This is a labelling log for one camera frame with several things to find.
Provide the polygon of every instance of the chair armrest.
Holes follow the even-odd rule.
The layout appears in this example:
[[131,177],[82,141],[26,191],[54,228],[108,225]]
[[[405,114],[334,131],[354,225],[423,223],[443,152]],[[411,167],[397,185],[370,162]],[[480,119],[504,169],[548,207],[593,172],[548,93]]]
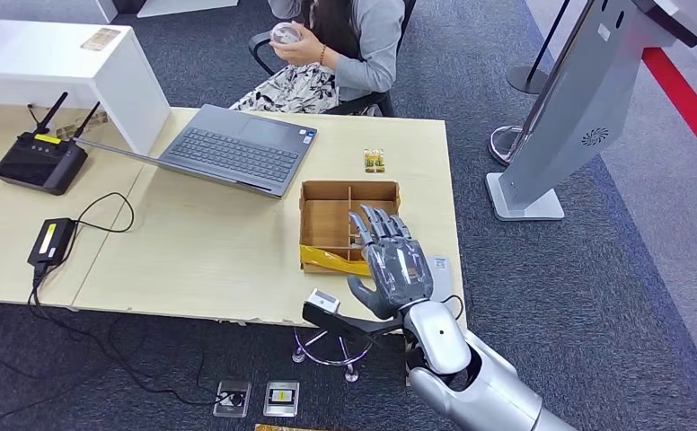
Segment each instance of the chair armrest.
[[263,67],[269,76],[272,76],[275,74],[274,71],[272,71],[272,69],[270,69],[266,63],[264,63],[264,60],[262,60],[261,57],[259,57],[259,48],[267,44],[269,44],[269,33],[259,33],[248,40],[248,50],[251,52],[251,55],[256,62],[259,63],[259,66]]
[[330,114],[330,115],[351,115],[354,112],[363,110],[364,108],[368,106],[375,105],[376,103],[380,103],[383,99],[385,99],[385,96],[387,95],[387,92],[371,92],[367,96],[360,97],[358,99],[354,99],[353,101],[344,101],[340,105],[336,106],[335,108],[330,108],[324,112],[324,114]]

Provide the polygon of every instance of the cardboard box divider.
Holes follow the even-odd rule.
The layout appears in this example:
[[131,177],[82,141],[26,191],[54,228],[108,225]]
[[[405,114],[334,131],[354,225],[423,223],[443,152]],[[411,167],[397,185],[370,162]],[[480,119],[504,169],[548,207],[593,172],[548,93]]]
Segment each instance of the cardboard box divider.
[[[343,259],[364,260],[349,210],[362,216],[370,228],[361,204],[394,215],[399,214],[400,203],[399,184],[393,181],[305,181],[301,185],[300,243]],[[301,268],[304,272],[338,273],[308,263],[302,263]]]

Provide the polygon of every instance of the power adapter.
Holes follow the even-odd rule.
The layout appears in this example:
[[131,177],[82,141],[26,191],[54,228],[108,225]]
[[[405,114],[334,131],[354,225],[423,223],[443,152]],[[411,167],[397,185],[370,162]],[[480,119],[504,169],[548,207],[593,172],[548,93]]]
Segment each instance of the power adapter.
[[45,220],[27,261],[35,270],[42,271],[60,265],[75,230],[76,222],[70,218]]

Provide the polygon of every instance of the red floor line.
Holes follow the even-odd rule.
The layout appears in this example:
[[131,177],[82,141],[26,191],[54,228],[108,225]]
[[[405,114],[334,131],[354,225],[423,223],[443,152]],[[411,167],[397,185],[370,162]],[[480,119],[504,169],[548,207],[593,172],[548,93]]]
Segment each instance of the red floor line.
[[642,60],[666,92],[666,96],[697,136],[697,93],[661,48],[645,48]]

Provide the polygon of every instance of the robotic finger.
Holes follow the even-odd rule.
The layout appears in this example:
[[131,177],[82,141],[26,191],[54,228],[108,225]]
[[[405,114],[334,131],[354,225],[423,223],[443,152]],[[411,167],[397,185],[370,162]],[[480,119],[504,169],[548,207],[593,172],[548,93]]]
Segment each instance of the robotic finger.
[[385,210],[381,208],[375,208],[375,212],[377,215],[380,217],[380,220],[383,222],[383,226],[385,227],[385,230],[388,232],[388,234],[392,238],[401,238],[401,232],[399,229],[396,228],[396,223],[391,220],[391,217],[388,216],[388,213],[385,212]]
[[354,225],[357,227],[357,232],[359,232],[359,238],[361,238],[363,245],[367,246],[375,243],[375,238],[373,238],[372,234],[367,229],[367,226],[365,226],[365,222],[362,221],[362,217],[360,217],[359,214],[355,213],[354,211],[349,211],[348,217],[351,219],[352,222],[354,222]]
[[401,217],[399,217],[398,215],[391,215],[391,219],[396,223],[396,227],[399,229],[401,236],[408,240],[411,240],[412,235],[410,233],[410,229],[407,228],[407,225],[404,224],[404,222],[401,220]]
[[365,212],[367,220],[370,221],[370,226],[372,226],[373,232],[375,232],[375,237],[380,240],[381,238],[387,238],[388,232],[385,231],[383,227],[383,221],[380,219],[375,209],[367,204],[362,204],[359,207]]

